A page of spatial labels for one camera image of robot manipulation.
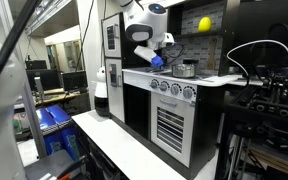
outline oven door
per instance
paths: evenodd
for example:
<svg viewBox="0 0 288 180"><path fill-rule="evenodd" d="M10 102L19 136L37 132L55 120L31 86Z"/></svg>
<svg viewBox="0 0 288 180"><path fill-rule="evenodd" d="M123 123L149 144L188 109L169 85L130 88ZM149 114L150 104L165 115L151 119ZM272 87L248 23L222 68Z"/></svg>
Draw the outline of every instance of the oven door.
<svg viewBox="0 0 288 180"><path fill-rule="evenodd" d="M151 140L189 167L195 107L164 95L151 95Z"/></svg>

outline computer monitor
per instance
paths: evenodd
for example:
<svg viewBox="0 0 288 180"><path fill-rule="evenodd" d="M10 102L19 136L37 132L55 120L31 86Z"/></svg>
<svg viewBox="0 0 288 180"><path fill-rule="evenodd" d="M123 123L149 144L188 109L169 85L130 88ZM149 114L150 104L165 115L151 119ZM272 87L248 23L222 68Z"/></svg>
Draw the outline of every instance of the computer monitor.
<svg viewBox="0 0 288 180"><path fill-rule="evenodd" d="M40 77L43 90L51 90L61 88L59 73L54 69L26 70L28 81L32 91L37 91L35 85L35 77Z"/></svg>
<svg viewBox="0 0 288 180"><path fill-rule="evenodd" d="M62 73L64 91L86 91L87 78L85 71Z"/></svg>
<svg viewBox="0 0 288 180"><path fill-rule="evenodd" d="M26 69L47 69L46 61L44 60L34 60L34 61L25 61Z"/></svg>
<svg viewBox="0 0 288 180"><path fill-rule="evenodd" d="M276 23L288 25L288 0L241 0L236 28L233 30L233 47L265 39L269 28ZM273 36L272 39L281 41L288 47L287 31L281 30L277 36L271 32L268 36ZM234 51L231 57L243 66L252 66L254 60L258 59L256 65L261 67L288 67L288 56L283 48L267 44L268 48L263 56L263 45L254 46L252 51L251 46L243 47Z"/></svg>

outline pot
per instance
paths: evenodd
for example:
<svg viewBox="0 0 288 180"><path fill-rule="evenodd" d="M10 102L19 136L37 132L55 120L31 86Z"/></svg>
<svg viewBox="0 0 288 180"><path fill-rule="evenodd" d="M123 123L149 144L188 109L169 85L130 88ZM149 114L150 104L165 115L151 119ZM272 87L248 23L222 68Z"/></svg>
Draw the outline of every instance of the pot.
<svg viewBox="0 0 288 180"><path fill-rule="evenodd" d="M195 76L196 66L194 64L172 65L172 75L178 78L191 78Z"/></svg>

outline control panel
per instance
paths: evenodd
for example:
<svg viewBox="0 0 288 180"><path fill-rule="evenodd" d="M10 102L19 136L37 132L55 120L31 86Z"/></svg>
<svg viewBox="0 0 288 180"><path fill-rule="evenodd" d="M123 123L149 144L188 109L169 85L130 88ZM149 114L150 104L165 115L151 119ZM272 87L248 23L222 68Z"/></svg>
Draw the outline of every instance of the control panel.
<svg viewBox="0 0 288 180"><path fill-rule="evenodd" d="M150 77L139 74L124 74L124 83L130 84L141 89L154 93L173 97L186 102L195 102L198 93L197 85L183 83L181 79L172 78L172 80L159 77Z"/></svg>

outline white table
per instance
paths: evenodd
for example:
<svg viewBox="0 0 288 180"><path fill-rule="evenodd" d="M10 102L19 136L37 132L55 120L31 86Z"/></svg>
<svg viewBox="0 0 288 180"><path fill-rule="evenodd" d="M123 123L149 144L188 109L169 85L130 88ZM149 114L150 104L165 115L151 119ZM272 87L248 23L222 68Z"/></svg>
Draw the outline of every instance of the white table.
<svg viewBox="0 0 288 180"><path fill-rule="evenodd" d="M185 179L114 121L98 116L94 110L72 118L129 179Z"/></svg>

